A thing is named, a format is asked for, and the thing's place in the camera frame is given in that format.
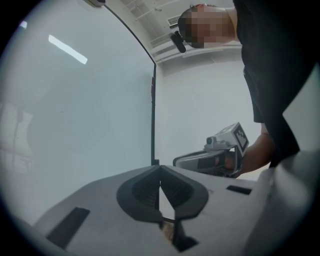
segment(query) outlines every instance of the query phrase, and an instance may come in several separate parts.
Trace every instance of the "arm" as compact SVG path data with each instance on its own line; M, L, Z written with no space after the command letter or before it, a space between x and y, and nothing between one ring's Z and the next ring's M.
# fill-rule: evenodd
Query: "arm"
M275 152L275 144L270 137L264 123L261 124L261 134L253 143L246 149L243 157L242 170L235 174L235 178L244 173L249 173L257 170L268 163ZM234 156L229 154L225 158L225 167L227 169L234 168Z

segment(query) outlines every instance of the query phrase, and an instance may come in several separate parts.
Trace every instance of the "man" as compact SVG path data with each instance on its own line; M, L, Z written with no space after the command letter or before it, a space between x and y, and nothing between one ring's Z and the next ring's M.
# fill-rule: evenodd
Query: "man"
M248 147L238 177L270 162L270 167L275 167L299 151L282 114L308 78L317 50L310 45L316 31L312 10L273 0L233 2L233 8L192 6L181 15L178 27L182 39L194 48L211 48L232 40L242 44L243 73L253 120L261 123L261 135ZM231 152L225 167L234 167Z

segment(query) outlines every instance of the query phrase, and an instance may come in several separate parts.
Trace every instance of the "glass panel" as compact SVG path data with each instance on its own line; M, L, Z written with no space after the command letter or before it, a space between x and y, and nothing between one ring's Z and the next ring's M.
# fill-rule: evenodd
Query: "glass panel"
M1 60L3 193L29 224L88 184L149 166L154 63L108 9L49 0Z

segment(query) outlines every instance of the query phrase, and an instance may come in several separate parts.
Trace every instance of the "ceiling vent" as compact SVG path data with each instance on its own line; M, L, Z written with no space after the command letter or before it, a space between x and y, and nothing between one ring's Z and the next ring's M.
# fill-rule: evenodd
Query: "ceiling vent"
M174 16L172 18L168 18L166 21L168 22L169 27L170 28L176 27L178 25L179 18L180 18L180 15Z

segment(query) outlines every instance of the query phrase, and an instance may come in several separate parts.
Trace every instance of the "black shirt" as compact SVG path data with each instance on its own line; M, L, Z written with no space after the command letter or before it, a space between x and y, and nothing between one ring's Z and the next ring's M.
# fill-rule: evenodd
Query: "black shirt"
M253 120L264 123L275 143L270 167L299 151L283 117L312 71L318 45L310 8L273 0L233 0L237 36L242 44L244 76Z

